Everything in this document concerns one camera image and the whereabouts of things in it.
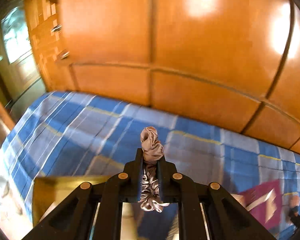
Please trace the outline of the person right hand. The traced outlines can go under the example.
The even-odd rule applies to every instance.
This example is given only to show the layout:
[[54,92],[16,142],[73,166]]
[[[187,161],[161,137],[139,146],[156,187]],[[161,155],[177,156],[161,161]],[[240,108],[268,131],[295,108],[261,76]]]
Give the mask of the person right hand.
[[294,217],[299,215],[300,197],[299,195],[293,195],[289,202],[289,217]]

